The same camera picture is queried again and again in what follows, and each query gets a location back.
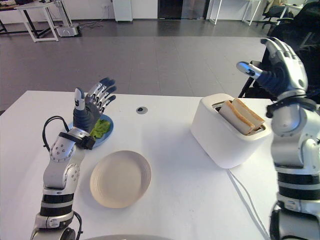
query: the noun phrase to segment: white toaster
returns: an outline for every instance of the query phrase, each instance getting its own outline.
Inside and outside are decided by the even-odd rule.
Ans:
[[[223,102],[233,99],[224,93],[202,98],[191,125],[195,139],[211,159],[224,169],[244,163],[272,132],[268,125],[263,124],[248,135],[240,133],[219,114]]]

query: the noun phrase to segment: gray floor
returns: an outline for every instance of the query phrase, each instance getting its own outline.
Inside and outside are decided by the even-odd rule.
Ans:
[[[59,42],[0,36],[0,110],[26,90],[88,91],[104,77],[115,79],[121,94],[237,96],[247,77],[236,63],[261,60],[265,51],[261,26],[237,21],[220,21],[221,28],[192,20],[99,24]]]

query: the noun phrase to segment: blue plate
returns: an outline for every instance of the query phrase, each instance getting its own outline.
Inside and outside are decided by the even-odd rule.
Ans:
[[[100,146],[110,136],[110,134],[114,130],[114,122],[110,117],[108,117],[107,115],[102,115],[100,119],[107,120],[110,123],[110,128],[109,128],[109,131],[107,131],[101,138],[97,138],[95,140],[95,144],[93,145],[93,148]],[[70,123],[68,125],[68,128],[71,129],[72,127],[73,127],[73,123]]]

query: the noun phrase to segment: bread slice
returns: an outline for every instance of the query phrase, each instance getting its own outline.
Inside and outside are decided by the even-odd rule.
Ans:
[[[232,101],[232,105],[238,110],[238,112],[244,116],[247,120],[254,124],[253,130],[258,130],[265,120],[259,117],[254,111],[248,108],[242,101],[235,98]]]
[[[242,116],[229,100],[223,103],[219,113],[244,135],[249,134],[255,128],[255,125]]]

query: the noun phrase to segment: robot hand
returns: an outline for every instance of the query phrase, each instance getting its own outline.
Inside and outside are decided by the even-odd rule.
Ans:
[[[266,45],[270,53],[271,71],[261,70],[244,61],[238,62],[236,67],[275,96],[288,91],[305,94],[308,88],[306,70],[293,49],[275,37],[262,39],[261,43]]]
[[[109,96],[117,87],[114,86],[115,80],[108,77],[102,79],[94,85],[85,97],[85,93],[80,89],[75,89],[73,110],[74,127],[90,133],[96,122],[105,111],[105,108],[113,100],[115,95]]]

